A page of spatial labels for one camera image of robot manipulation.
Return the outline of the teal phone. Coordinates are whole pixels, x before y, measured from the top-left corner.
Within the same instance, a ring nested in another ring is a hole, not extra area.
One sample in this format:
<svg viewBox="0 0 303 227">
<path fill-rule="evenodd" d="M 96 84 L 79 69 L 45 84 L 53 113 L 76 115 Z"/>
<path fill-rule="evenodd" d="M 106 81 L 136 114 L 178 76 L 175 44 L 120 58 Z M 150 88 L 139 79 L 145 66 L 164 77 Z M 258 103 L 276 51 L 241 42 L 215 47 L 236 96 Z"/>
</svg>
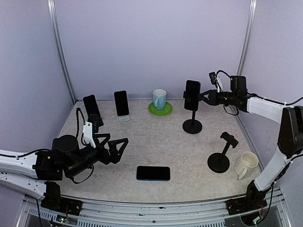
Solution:
<svg viewBox="0 0 303 227">
<path fill-rule="evenodd" d="M 184 92 L 184 108 L 190 111 L 198 110 L 198 95 L 200 94 L 201 83 L 199 81 L 187 80 Z"/>
</svg>

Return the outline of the black folding phone stand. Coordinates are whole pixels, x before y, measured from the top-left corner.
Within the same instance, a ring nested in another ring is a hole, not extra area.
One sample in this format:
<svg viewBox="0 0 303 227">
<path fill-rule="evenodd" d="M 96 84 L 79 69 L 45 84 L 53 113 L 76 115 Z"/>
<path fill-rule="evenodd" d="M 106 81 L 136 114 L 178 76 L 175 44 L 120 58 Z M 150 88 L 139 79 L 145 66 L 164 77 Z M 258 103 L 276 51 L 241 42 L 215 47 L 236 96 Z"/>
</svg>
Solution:
<svg viewBox="0 0 303 227">
<path fill-rule="evenodd" d="M 98 130 L 99 127 L 104 125 L 102 118 L 100 118 L 98 116 L 92 116 L 90 121 L 91 121 L 92 126 L 95 130 Z"/>
</svg>

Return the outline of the black pole stand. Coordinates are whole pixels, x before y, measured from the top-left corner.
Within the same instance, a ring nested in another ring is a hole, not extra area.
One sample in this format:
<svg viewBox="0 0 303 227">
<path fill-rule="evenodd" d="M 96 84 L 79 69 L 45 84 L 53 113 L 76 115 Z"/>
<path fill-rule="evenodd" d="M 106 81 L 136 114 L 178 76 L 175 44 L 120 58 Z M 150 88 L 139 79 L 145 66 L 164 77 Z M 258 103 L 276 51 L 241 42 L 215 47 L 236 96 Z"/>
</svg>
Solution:
<svg viewBox="0 0 303 227">
<path fill-rule="evenodd" d="M 225 173 L 229 169 L 230 161 L 226 153 L 230 147 L 236 148 L 239 144 L 235 137 L 226 131 L 220 135 L 220 138 L 226 141 L 223 151 L 221 153 L 216 152 L 211 154 L 207 160 L 208 167 L 218 174 Z"/>
<path fill-rule="evenodd" d="M 185 132 L 189 134 L 198 134 L 202 130 L 202 124 L 200 121 L 195 119 L 196 111 L 192 111 L 191 119 L 183 122 L 182 128 Z"/>
</svg>

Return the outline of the white folding phone stand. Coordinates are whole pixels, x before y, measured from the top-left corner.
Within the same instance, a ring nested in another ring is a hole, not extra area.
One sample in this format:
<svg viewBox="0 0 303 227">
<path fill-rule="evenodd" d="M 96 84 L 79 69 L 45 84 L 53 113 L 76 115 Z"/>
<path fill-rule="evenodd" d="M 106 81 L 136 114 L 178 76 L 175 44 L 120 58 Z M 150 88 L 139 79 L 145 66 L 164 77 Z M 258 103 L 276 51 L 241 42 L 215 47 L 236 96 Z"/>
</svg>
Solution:
<svg viewBox="0 0 303 227">
<path fill-rule="evenodd" d="M 130 115 L 121 115 L 121 116 L 118 116 L 118 121 L 119 122 L 128 122 L 130 121 Z"/>
</svg>

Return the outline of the black phone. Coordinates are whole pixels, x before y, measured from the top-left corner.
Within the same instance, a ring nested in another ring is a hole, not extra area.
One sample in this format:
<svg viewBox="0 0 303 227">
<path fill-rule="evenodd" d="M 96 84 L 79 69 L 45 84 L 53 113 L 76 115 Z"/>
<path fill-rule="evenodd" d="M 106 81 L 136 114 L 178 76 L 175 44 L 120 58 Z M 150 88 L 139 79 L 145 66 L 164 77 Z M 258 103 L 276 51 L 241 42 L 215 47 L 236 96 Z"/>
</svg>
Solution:
<svg viewBox="0 0 303 227">
<path fill-rule="evenodd" d="M 97 101 L 94 95 L 89 95 L 83 98 L 85 109 L 88 117 L 96 116 L 98 119 L 101 119 Z"/>
<path fill-rule="evenodd" d="M 129 115 L 127 93 L 125 90 L 114 93 L 117 116 Z"/>
</svg>

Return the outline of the blue phone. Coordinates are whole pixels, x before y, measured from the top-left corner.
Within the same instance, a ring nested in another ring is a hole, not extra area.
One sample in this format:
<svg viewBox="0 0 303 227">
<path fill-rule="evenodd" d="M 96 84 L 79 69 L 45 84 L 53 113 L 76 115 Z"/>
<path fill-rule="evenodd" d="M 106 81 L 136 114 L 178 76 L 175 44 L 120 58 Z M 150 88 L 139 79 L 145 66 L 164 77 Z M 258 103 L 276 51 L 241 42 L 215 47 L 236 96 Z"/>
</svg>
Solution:
<svg viewBox="0 0 303 227">
<path fill-rule="evenodd" d="M 169 181 L 170 168 L 168 166 L 138 166 L 136 179 L 140 181 Z"/>
</svg>

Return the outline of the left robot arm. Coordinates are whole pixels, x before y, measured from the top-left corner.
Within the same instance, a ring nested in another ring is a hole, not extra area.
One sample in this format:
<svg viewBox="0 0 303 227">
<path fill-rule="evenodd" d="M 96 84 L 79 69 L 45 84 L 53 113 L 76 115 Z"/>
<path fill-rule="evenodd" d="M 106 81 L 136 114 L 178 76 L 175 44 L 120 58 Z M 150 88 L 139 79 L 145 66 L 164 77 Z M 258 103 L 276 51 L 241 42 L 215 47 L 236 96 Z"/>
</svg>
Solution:
<svg viewBox="0 0 303 227">
<path fill-rule="evenodd" d="M 64 135 L 53 140 L 51 149 L 37 149 L 26 154 L 1 150 L 0 182 L 38 200 L 64 177 L 73 183 L 83 171 L 94 170 L 94 164 L 116 164 L 128 144 L 128 138 L 110 140 L 110 134 L 97 134 L 92 142 L 79 148 L 78 139 Z"/>
</svg>

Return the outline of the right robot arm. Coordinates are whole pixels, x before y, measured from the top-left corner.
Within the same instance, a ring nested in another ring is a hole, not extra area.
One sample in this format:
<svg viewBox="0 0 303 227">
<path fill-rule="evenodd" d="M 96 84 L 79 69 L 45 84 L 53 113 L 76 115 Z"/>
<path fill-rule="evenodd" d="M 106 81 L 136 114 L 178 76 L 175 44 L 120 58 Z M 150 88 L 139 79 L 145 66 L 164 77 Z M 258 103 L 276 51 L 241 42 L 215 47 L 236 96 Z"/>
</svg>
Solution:
<svg viewBox="0 0 303 227">
<path fill-rule="evenodd" d="M 259 192 L 267 190 L 286 172 L 293 160 L 302 156 L 302 106 L 294 103 L 281 103 L 249 93 L 244 76 L 229 76 L 229 91 L 223 91 L 223 85 L 217 73 L 211 72 L 209 77 L 216 89 L 199 94 L 200 101 L 212 106 L 231 105 L 239 111 L 261 116 L 280 126 L 275 154 L 261 174 L 253 181 Z"/>
</svg>

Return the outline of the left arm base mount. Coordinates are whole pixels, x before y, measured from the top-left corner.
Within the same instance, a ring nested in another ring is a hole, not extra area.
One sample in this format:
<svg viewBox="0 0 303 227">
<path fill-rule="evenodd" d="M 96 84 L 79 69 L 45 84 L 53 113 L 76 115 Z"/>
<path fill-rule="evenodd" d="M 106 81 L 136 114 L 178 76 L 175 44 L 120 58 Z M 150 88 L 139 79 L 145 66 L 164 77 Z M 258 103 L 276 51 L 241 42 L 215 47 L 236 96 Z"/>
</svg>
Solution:
<svg viewBox="0 0 303 227">
<path fill-rule="evenodd" d="M 80 215 L 83 205 L 82 201 L 62 197 L 60 186 L 55 182 L 46 181 L 45 185 L 44 198 L 41 200 L 43 208 L 65 213 L 66 215 Z"/>
</svg>

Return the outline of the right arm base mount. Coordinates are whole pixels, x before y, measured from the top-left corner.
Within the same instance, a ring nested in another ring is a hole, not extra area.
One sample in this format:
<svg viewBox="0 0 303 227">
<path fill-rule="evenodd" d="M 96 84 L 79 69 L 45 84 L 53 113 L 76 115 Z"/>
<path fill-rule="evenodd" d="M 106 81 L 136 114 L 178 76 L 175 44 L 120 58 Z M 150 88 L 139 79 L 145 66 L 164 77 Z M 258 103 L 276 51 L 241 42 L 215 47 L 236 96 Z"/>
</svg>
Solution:
<svg viewBox="0 0 303 227">
<path fill-rule="evenodd" d="M 254 184 L 254 180 L 251 181 L 247 187 L 244 197 L 229 199 L 226 201 L 228 214 L 240 214 L 260 209 L 261 206 L 267 206 L 265 196 L 269 190 L 270 187 L 264 191 L 259 191 Z"/>
</svg>

